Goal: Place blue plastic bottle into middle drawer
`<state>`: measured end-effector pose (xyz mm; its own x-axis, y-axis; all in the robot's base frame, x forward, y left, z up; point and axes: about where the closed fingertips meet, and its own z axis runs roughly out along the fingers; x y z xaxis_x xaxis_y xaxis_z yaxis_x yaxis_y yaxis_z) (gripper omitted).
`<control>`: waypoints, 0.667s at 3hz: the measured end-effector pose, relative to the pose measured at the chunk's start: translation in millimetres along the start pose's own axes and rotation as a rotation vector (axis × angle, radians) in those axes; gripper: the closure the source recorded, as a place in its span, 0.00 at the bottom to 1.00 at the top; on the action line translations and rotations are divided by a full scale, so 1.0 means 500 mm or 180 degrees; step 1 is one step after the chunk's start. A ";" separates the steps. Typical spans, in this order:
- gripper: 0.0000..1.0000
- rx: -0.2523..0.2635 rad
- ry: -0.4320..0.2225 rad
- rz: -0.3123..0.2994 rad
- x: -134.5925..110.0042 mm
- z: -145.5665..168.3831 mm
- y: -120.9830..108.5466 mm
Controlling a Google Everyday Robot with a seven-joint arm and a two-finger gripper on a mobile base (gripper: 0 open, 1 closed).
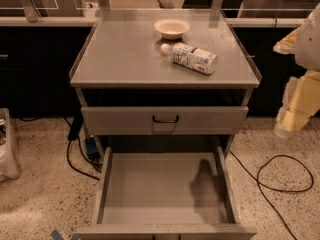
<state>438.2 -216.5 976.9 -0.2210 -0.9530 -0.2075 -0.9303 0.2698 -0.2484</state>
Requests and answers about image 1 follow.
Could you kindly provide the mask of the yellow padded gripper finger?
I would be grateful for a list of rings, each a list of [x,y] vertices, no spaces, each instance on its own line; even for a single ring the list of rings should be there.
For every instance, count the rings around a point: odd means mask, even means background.
[[[274,133],[281,138],[291,137],[319,110],[320,73],[307,71],[300,78],[291,77],[285,87]]]

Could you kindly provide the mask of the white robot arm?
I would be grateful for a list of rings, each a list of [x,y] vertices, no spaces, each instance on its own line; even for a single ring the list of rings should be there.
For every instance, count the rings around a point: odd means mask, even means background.
[[[300,27],[273,47],[279,54],[293,54],[306,73],[291,77],[285,87],[274,133],[287,138],[300,131],[320,110],[320,4]]]

